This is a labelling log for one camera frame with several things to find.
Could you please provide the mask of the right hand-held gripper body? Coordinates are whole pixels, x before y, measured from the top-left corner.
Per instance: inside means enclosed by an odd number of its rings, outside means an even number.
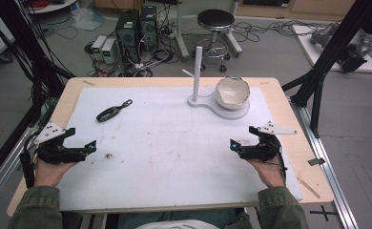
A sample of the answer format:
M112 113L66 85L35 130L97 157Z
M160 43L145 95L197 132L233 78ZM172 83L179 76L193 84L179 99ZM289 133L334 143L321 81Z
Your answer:
M238 144L238 156L242 159L258 159L267 161L280 156L282 146L278 135L295 135L298 131L276 124L272 121L267 122L261 127L249 127L249 133L258 137L258 144L243 146Z

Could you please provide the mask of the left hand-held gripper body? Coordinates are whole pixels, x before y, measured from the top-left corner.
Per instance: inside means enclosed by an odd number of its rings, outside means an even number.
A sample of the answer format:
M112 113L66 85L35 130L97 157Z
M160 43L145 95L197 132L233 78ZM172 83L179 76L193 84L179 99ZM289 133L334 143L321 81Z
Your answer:
M64 164L84 161L88 155L88 146L67 148L66 138L75 134L75 128L64 129L49 121L34 140L37 156L50 164Z

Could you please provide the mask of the person's right hand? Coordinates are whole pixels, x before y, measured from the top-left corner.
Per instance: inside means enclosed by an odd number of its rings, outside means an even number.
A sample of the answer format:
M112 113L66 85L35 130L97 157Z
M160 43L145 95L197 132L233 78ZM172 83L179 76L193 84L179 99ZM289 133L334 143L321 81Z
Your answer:
M249 160L249 163L256 169L261 181L268 187L282 187L285 185L279 160L274 157L268 161L257 159Z

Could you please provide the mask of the white jagged-edge bowl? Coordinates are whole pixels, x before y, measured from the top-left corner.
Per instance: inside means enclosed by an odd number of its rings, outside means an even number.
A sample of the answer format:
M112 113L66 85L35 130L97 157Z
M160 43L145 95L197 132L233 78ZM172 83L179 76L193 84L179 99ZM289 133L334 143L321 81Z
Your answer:
M215 89L216 102L223 108L237 110L242 108L250 96L250 87L240 77L226 76L220 79Z

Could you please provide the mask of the white table mat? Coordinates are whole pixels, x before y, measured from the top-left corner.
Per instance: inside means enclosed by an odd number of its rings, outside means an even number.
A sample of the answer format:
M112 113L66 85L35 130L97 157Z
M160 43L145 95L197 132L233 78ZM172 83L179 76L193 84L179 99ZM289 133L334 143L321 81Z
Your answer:
M250 90L248 114L227 120L193 108L186 88L86 88L69 120L64 142L96 151L59 184L65 211L136 212L258 204L264 184L252 165L230 150L230 140L255 145L250 126L272 116L262 90ZM105 122L96 117L126 100L133 103Z

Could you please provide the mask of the wooden stick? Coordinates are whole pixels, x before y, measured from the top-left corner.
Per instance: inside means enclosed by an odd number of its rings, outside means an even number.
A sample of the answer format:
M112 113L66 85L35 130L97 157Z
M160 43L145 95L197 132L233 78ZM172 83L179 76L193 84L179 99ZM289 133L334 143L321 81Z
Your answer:
M306 181L301 179L300 177L297 177L297 180L309 191L311 192L316 198L320 198L320 194L313 189Z

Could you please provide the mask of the white stand with pole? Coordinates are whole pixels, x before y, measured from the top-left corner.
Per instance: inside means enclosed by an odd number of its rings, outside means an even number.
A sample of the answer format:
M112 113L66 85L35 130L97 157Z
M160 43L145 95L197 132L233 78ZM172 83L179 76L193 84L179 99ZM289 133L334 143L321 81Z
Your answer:
M187 73L194 79L193 83L193 94L188 97L187 102L191 107L197 108L207 108L212 111L215 115L228 119L228 120L237 120L245 117L250 109L249 99L245 105L237 110L229 110L221 107L215 99L215 89L213 88L212 92L207 95L199 95L199 80L200 72L202 68L202 48L196 47L196 60L195 60L195 70L193 73L189 73L186 70L183 70L184 73Z

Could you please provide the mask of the white power supply unit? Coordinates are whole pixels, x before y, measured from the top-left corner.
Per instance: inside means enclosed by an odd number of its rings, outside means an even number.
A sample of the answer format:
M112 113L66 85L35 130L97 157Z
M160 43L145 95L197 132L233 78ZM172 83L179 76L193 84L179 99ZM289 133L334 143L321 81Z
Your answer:
M108 38L102 48L102 55L106 64L113 64L116 60L117 53L115 49L115 42L112 38Z
M107 39L106 35L99 35L92 44L93 54L101 54L101 49Z

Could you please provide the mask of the white table leg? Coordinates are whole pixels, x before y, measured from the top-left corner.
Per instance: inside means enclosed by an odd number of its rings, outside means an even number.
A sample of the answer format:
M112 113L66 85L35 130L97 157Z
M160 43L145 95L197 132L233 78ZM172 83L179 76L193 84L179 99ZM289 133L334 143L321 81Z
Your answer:
M231 1L231 5L230 5L230 9L228 10L228 12L232 14L233 16L236 16L238 4L240 0L230 0L230 1ZM235 57L239 57L243 53L243 50L241 46L239 45L238 41L236 40L236 38L234 37L233 31L234 31L233 26L230 26L227 29L225 34L226 34L226 38L228 39L229 44L231 45L231 48L234 52Z
M182 36L182 0L176 0L176 42L181 54L181 59L186 61L190 58L188 49Z

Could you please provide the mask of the white floor board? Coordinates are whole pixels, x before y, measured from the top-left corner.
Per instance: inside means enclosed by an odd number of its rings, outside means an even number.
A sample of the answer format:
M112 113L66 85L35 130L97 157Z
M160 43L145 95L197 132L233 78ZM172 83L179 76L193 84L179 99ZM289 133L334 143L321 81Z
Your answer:
M323 51L321 45L310 42L311 35L315 30L315 27L293 26L293 31L298 35L300 45L312 66L315 65ZM356 73L372 73L372 57L367 54L364 59L366 62L356 69Z

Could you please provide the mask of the black round stool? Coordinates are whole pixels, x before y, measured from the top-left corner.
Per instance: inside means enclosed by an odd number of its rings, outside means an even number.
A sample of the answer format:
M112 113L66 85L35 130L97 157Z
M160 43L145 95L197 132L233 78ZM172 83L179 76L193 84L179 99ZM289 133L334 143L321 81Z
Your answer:
M234 16L225 10L204 10L197 16L199 26L211 32L208 39L200 40L196 45L202 48L202 56L207 58L218 58L221 60L219 70L222 73L227 71L224 62L231 58L228 45L217 39L217 36L228 31L235 22Z

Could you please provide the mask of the clear plastic bag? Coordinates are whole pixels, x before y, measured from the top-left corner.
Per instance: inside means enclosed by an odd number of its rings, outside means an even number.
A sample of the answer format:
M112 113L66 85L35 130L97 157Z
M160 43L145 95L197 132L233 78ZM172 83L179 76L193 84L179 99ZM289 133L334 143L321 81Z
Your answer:
M94 31L105 22L105 18L92 9L72 10L72 19L72 25L83 31Z

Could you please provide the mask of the grey robot device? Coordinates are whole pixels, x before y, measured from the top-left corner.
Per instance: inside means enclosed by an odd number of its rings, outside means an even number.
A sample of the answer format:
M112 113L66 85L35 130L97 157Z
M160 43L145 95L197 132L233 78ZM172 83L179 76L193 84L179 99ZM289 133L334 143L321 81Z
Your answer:
M326 28L318 31L313 31L310 42L312 44L320 44L325 48L339 27L338 23L330 23ZM337 60L342 70L345 73L352 73L361 65L367 62L364 58L370 52L370 39L357 31L349 44L343 50Z

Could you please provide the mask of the aluminium rail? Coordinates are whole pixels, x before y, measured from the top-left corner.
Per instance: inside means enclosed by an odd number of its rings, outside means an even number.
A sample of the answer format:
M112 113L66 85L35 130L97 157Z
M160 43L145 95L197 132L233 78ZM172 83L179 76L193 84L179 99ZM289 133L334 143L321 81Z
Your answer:
M329 187L331 188L331 191L334 195L333 203L342 227L344 229L359 229L358 223L355 220L322 141L316 136L316 133L310 127L310 113L306 107L300 107L299 105L293 103L291 98L289 98L288 101L300 123L301 128L303 129L315 158L319 161L318 165L323 171Z
M12 133L0 149L0 192L19 164L19 154L23 151L26 139L50 120L54 108L54 105L50 108L43 106L39 117L34 119L34 108L30 107L14 126Z

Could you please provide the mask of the black metal frame strut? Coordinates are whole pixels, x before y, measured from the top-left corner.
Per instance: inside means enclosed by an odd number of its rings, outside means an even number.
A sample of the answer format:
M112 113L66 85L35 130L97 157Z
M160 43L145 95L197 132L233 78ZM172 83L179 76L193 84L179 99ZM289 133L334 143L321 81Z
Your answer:
M372 23L372 0L355 0L348 13L341 20L337 31L328 42L315 65L303 76L284 84L284 92L300 86L291 96L291 101L299 107L306 107L311 95L314 96L310 118L310 130L316 138L319 134L320 104L323 82L332 66L338 60L357 31Z
M29 118L33 125L41 118L43 107L53 111L66 86L63 79L74 78L74 74L53 61L53 52L44 36L40 35L50 53L50 56L46 55L35 36L35 30L15 0L0 0L0 19L14 41L11 42L1 29L0 38L32 84Z

